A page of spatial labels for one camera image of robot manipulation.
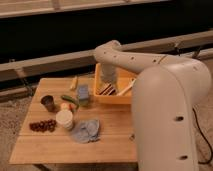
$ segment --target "black wall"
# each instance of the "black wall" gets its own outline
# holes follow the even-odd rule
[[[0,59],[34,58],[213,28],[212,0],[172,0],[0,19]]]

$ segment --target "grapes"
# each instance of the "grapes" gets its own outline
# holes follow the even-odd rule
[[[55,127],[56,127],[56,121],[53,119],[40,121],[40,122],[33,122],[29,124],[30,130],[36,131],[36,132],[45,132],[45,131],[54,132]]]

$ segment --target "dark cup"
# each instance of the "dark cup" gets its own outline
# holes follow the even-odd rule
[[[47,96],[42,97],[41,104],[43,104],[49,112],[54,112],[55,103],[54,103],[53,96],[47,95]]]

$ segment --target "cup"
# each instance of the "cup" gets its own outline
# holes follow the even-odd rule
[[[55,103],[53,96],[47,95],[42,97],[41,104],[45,106],[45,108],[48,110],[48,112],[54,112],[55,111]]]
[[[56,114],[56,122],[67,130],[71,130],[74,126],[73,113],[67,109],[59,111]]]

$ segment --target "table leg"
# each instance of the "table leg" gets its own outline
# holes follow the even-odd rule
[[[51,171],[49,168],[47,168],[46,166],[44,166],[43,164],[34,164],[34,166],[36,168],[38,168],[41,171]]]

